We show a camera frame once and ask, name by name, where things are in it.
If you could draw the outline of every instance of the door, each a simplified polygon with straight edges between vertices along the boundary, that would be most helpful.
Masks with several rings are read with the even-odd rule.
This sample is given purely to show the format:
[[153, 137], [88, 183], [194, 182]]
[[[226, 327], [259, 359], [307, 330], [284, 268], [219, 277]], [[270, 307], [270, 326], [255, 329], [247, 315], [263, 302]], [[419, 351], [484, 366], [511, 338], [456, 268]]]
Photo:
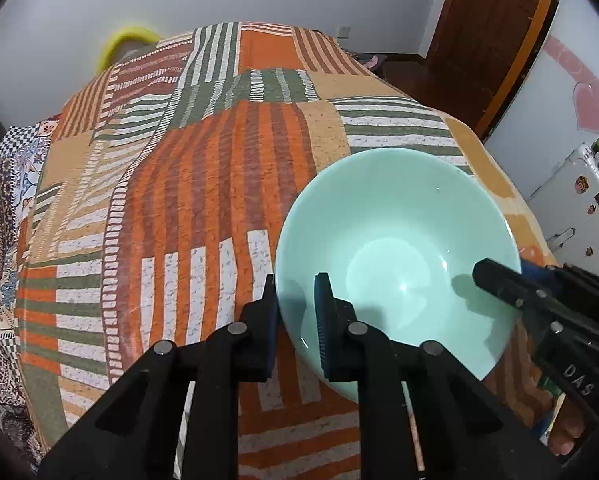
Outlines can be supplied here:
[[486, 129], [482, 116], [511, 67], [519, 61], [520, 48], [530, 43], [519, 70], [513, 74], [513, 82], [526, 64], [550, 2], [544, 2], [545, 12], [538, 16], [541, 0], [445, 1], [425, 63], [436, 80], [446, 81], [455, 93], [463, 94], [457, 97], [455, 109], [445, 111], [472, 128], [480, 123], [481, 129]]

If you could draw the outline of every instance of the bowl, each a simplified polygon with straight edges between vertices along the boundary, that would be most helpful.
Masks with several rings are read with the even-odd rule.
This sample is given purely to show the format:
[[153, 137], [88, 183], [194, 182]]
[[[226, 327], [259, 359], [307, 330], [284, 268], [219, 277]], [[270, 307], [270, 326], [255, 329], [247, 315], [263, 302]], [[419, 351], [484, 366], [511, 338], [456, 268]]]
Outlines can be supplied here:
[[[476, 179], [427, 153], [378, 148], [345, 157], [300, 193], [275, 263], [279, 308], [298, 354], [324, 379], [313, 281], [328, 272], [358, 319], [410, 345], [442, 343], [478, 379], [518, 311], [477, 288], [483, 258], [520, 271], [513, 234]], [[357, 399], [356, 383], [327, 383]]]

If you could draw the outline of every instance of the electrical outlet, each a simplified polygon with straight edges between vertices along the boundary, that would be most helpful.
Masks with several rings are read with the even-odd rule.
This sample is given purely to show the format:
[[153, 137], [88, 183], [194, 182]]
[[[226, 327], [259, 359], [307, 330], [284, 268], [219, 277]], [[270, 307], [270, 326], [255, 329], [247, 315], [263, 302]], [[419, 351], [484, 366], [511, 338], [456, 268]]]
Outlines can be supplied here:
[[342, 27], [337, 29], [337, 39], [338, 40], [348, 40], [351, 36], [351, 28], [346, 25], [342, 25]]

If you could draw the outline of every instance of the dark brown floor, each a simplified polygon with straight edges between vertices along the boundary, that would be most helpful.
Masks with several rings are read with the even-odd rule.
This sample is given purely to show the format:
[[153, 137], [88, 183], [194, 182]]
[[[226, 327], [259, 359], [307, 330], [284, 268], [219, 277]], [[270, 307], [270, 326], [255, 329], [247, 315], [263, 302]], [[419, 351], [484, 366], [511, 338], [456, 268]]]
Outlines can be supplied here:
[[442, 110], [474, 128], [492, 95], [470, 88], [467, 80], [451, 72], [435, 72], [416, 61], [387, 61], [386, 80], [423, 105]]

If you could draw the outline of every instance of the bed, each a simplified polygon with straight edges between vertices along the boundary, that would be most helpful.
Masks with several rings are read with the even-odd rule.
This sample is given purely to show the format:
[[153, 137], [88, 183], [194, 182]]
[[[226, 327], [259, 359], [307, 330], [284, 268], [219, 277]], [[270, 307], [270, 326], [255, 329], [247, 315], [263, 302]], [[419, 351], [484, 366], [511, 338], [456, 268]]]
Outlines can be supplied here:
[[[554, 262], [470, 128], [314, 30], [201, 27], [113, 65], [59, 115], [11, 128], [0, 145], [0, 410], [22, 453], [38, 462], [154, 342], [197, 342], [237, 318], [260, 297], [301, 189], [382, 146], [473, 175], [522, 256]], [[530, 344], [518, 325], [485, 379], [528, 426], [551, 406]], [[295, 357], [285, 330], [273, 377], [240, 389], [239, 432], [241, 478], [359, 476], [356, 405]]]

